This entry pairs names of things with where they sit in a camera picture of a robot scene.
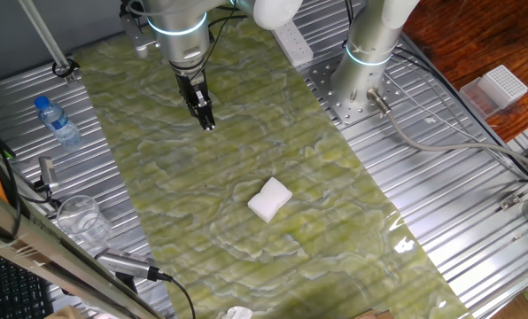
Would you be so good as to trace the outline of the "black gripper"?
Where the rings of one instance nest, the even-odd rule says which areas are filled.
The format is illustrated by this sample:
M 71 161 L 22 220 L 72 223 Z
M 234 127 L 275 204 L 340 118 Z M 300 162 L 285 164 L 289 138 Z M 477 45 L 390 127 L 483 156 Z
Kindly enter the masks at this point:
M 212 102 L 208 97 L 205 70 L 202 66 L 196 68 L 175 67 L 175 77 L 180 94 L 186 102 L 190 115 L 197 119 L 205 131 L 215 128 Z

